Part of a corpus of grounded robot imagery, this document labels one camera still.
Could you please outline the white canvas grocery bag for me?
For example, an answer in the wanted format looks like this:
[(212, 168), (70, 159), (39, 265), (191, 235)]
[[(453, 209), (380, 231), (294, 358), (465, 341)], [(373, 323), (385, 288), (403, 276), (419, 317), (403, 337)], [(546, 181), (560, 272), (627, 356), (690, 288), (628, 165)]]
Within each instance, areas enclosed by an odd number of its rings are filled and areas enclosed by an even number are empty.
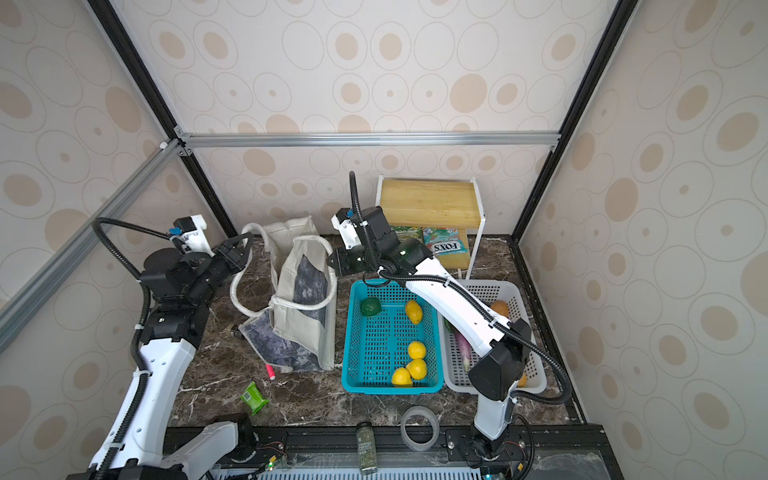
[(332, 370), (338, 279), (327, 265), (331, 244), (311, 217), (249, 223), (241, 232), (263, 241), (272, 296), (260, 311), (245, 306), (237, 295), (244, 273), (236, 274), (230, 300), (247, 316), (238, 330), (266, 365), (282, 373)]

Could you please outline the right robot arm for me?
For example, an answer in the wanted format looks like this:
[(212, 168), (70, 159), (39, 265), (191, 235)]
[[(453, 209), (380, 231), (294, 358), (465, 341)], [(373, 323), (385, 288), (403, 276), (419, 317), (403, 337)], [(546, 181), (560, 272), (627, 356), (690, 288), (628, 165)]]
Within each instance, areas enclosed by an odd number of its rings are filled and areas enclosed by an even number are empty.
[[(485, 305), (419, 241), (399, 239), (380, 207), (341, 208), (331, 217), (331, 223), (344, 242), (328, 260), (335, 273), (376, 273), (400, 285), (428, 302), (469, 341), (479, 356), (469, 378), (478, 392), (474, 427), (481, 437), (489, 441), (502, 437), (517, 399), (545, 405), (560, 405), (571, 399), (573, 388), (568, 374), (533, 343), (530, 333), (523, 331), (527, 323), (512, 321)], [(530, 354), (550, 365), (559, 382), (558, 395), (547, 397), (518, 387)]]

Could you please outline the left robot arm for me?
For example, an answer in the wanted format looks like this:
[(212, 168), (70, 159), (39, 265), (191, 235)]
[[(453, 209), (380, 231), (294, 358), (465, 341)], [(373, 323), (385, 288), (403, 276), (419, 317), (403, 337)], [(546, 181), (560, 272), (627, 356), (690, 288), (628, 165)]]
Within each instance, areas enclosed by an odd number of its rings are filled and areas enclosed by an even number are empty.
[(227, 279), (242, 272), (254, 237), (227, 239), (211, 253), (166, 248), (136, 274), (143, 293), (140, 321), (130, 345), (137, 363), (116, 420), (82, 479), (201, 479), (224, 457), (255, 454), (245, 414), (219, 416), (170, 455), (166, 429), (184, 374), (196, 355), (212, 300)]

